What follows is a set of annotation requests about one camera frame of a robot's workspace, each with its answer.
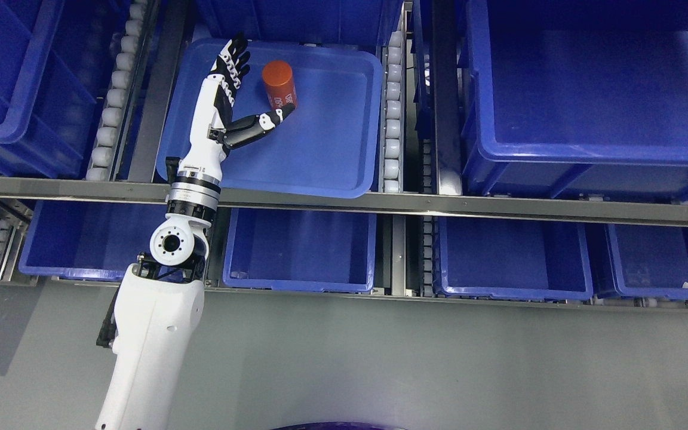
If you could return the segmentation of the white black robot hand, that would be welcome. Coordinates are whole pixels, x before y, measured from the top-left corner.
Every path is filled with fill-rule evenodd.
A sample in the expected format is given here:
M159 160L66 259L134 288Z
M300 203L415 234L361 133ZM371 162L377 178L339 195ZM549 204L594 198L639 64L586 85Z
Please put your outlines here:
M178 176L220 180L222 163L232 151L265 138L296 109L296 104L289 102L265 113L234 118L238 91L250 70L250 55L248 39L237 33L216 56L200 85L189 150L178 162Z

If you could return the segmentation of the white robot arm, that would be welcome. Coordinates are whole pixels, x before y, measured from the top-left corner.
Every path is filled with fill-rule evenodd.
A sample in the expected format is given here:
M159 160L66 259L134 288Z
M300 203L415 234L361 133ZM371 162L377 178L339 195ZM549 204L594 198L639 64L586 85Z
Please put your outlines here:
M201 321L222 171L192 166L172 177L164 221L127 267L107 332L115 366L97 429L165 429L189 341Z

